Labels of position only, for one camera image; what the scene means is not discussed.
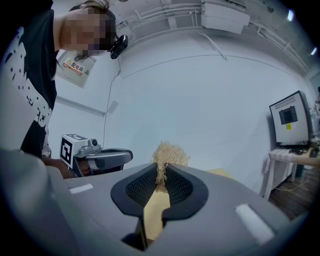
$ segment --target black cable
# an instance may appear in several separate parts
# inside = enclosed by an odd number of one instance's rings
[[[107,114],[108,114],[108,108],[109,108],[111,87],[112,87],[112,83],[114,82],[114,80],[116,79],[116,77],[119,76],[119,74],[120,74],[120,72],[121,72],[121,66],[120,66],[120,60],[119,60],[119,58],[118,58],[118,62],[119,62],[119,72],[118,72],[118,74],[117,74],[117,75],[112,79],[112,81],[111,81],[110,89],[109,89],[108,104],[106,105],[106,112],[105,112],[104,126],[103,126],[103,144],[102,144],[102,148],[105,147],[106,122],[107,122]]]

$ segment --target black mesh surface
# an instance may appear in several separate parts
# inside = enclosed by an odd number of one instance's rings
[[[141,206],[145,207],[156,189],[157,167],[129,183],[126,194]]]
[[[165,187],[170,197],[170,205],[175,205],[185,200],[193,191],[192,183],[171,170],[166,168],[165,175],[167,177]]]

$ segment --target white tape strip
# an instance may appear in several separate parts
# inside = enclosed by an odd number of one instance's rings
[[[70,190],[71,194],[76,194],[76,193],[80,193],[80,192],[83,192],[83,191],[86,191],[86,190],[90,190],[90,189],[93,189],[93,188],[94,187],[91,184],[86,184],[86,185],[83,185],[83,186],[77,186],[77,187],[74,187],[74,188],[69,188],[69,190]]]
[[[258,216],[248,204],[241,204],[235,208],[244,225],[256,239],[259,245],[263,245],[274,237],[271,228]]]

